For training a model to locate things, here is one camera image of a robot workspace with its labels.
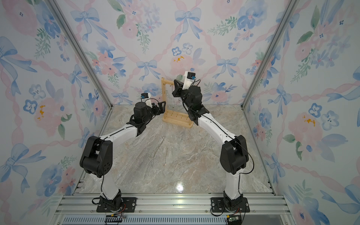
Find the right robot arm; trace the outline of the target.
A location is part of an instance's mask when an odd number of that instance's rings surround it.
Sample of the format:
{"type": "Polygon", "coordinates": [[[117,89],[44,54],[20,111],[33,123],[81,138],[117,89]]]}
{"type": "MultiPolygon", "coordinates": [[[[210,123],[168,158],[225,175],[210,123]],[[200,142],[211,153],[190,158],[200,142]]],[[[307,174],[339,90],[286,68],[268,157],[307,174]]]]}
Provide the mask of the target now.
{"type": "Polygon", "coordinates": [[[228,131],[212,116],[202,104],[202,93],[199,86],[192,82],[174,80],[172,95],[180,98],[190,120],[203,128],[221,147],[220,164],[226,172],[226,186],[223,192],[224,207],[232,212],[250,212],[248,200],[240,189],[242,175],[251,155],[248,153],[244,136],[228,131]]]}

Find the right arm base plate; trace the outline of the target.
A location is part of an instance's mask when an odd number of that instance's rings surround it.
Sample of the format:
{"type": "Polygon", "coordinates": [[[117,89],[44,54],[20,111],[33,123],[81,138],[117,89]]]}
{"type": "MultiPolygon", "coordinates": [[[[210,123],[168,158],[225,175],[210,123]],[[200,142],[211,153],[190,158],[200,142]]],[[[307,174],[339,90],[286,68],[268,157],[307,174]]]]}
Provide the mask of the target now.
{"type": "Polygon", "coordinates": [[[231,200],[228,197],[212,197],[211,198],[211,210],[214,213],[218,212],[250,212],[248,200],[245,197],[239,197],[235,200],[231,200]]]}

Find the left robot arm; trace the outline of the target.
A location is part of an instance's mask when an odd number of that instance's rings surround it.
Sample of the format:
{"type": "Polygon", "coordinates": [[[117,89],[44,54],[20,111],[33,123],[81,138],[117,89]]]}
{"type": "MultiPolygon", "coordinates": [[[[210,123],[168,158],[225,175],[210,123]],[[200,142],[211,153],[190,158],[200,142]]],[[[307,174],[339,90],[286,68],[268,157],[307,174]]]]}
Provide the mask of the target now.
{"type": "Polygon", "coordinates": [[[113,149],[141,135],[146,126],[165,110],[165,101],[150,103],[147,99],[144,102],[138,102],[135,104],[134,114],[126,125],[107,135],[88,138],[80,159],[80,167],[90,174],[100,187],[97,205],[111,212],[120,212],[124,209],[125,203],[122,200],[121,190],[110,173],[113,165],[113,149]]]}

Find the wooden jewelry display stand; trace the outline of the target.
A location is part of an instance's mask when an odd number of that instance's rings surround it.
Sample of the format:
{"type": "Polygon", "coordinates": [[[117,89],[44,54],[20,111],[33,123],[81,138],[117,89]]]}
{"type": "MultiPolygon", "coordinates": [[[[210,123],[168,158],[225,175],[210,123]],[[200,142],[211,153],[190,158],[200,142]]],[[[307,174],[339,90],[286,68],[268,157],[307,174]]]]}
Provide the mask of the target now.
{"type": "Polygon", "coordinates": [[[165,112],[162,121],[186,128],[192,128],[194,123],[190,120],[188,114],[168,109],[168,100],[166,93],[167,85],[174,86],[174,82],[166,80],[165,78],[161,78],[162,100],[166,102],[165,112]]]}

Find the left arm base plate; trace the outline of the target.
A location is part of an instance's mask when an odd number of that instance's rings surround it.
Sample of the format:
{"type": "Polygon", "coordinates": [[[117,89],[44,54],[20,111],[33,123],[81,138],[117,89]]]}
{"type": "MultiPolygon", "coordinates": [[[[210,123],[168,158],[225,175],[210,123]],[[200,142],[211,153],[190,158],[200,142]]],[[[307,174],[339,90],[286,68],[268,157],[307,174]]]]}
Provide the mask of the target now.
{"type": "Polygon", "coordinates": [[[96,212],[99,213],[120,213],[135,212],[137,198],[136,197],[118,197],[113,200],[107,200],[100,196],[94,198],[92,203],[97,206],[96,212]]]}

